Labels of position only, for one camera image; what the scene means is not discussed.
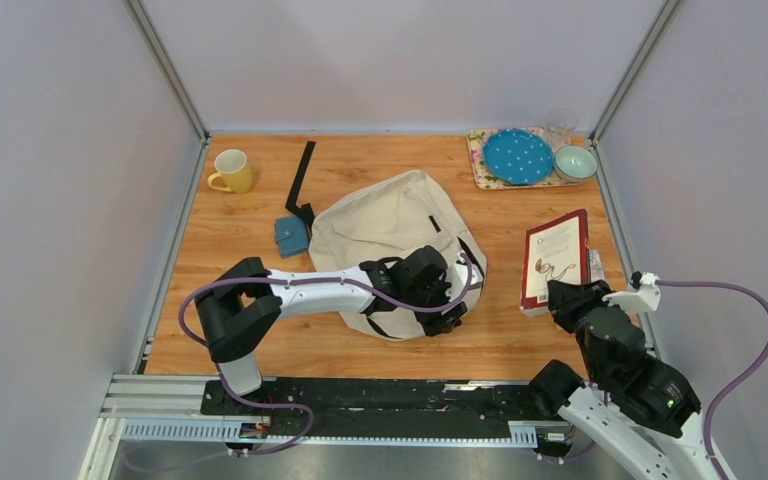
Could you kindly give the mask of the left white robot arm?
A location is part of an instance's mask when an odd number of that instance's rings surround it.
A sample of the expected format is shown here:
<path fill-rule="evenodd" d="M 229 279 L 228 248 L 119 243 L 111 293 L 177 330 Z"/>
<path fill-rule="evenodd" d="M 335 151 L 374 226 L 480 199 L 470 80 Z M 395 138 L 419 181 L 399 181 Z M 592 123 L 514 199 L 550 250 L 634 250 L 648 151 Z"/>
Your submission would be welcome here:
<path fill-rule="evenodd" d="M 332 272 L 269 270 L 251 257 L 191 293 L 179 311 L 195 306 L 204 333 L 200 342 L 228 385 L 228 403 L 251 415 L 266 398 L 254 351 L 277 321 L 402 309 L 412 312 L 422 334 L 435 336 L 460 325 L 468 295 L 481 290 L 483 281 L 482 267 L 466 251 L 447 261 L 432 246 Z"/>

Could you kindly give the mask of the floral cover notebook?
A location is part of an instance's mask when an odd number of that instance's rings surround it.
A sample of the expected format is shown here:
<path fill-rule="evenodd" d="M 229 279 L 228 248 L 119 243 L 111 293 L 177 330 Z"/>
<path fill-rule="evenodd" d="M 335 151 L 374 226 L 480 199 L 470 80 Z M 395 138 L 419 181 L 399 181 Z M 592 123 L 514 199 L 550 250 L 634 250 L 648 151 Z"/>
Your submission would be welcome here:
<path fill-rule="evenodd" d="M 601 255 L 597 249 L 588 250 L 588 270 L 590 282 L 604 281 L 606 279 Z"/>

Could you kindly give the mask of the beige canvas backpack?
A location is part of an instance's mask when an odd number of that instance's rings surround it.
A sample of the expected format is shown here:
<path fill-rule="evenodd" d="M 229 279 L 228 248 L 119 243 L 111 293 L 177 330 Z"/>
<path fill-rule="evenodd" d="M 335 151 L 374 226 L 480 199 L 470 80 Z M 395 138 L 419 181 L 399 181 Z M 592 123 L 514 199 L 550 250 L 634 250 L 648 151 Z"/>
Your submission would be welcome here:
<path fill-rule="evenodd" d="M 305 146 L 286 207 L 300 214 L 310 229 L 308 253 L 317 270 L 343 270 L 385 257 L 405 258 L 421 247 L 432 246 L 447 261 L 466 251 L 480 264 L 485 277 L 487 258 L 477 240 L 442 186 L 424 171 L 410 170 L 352 192 L 319 214 L 308 204 L 297 205 L 296 196 L 314 147 L 314 142 Z M 482 289 L 468 295 L 468 312 L 475 307 Z M 340 315 L 349 328 L 375 338 L 404 341 L 428 337 L 410 311 L 398 309 L 368 317 Z"/>

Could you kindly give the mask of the red white cover book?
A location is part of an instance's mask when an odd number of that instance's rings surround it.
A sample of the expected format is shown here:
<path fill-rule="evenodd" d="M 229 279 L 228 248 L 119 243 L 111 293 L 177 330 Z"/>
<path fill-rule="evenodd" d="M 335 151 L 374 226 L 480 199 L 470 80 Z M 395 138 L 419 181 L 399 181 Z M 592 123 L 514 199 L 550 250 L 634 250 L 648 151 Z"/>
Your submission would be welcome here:
<path fill-rule="evenodd" d="M 551 280 L 583 285 L 590 281 L 588 213 L 578 209 L 526 231 L 520 311 L 527 317 L 548 312 Z"/>

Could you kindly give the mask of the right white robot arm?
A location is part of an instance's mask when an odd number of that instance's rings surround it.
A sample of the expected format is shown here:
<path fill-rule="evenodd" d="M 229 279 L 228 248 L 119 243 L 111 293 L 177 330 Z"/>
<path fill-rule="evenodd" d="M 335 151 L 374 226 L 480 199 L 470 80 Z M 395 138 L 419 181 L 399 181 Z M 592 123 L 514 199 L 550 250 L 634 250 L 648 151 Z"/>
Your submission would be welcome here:
<path fill-rule="evenodd" d="M 542 418 L 561 416 L 636 479 L 732 479 L 706 436 L 701 401 L 689 380 L 650 354 L 631 317 L 658 308 L 658 278 L 638 273 L 629 290 L 604 281 L 547 283 L 554 322 L 574 335 L 588 376 L 550 361 L 530 383 Z"/>

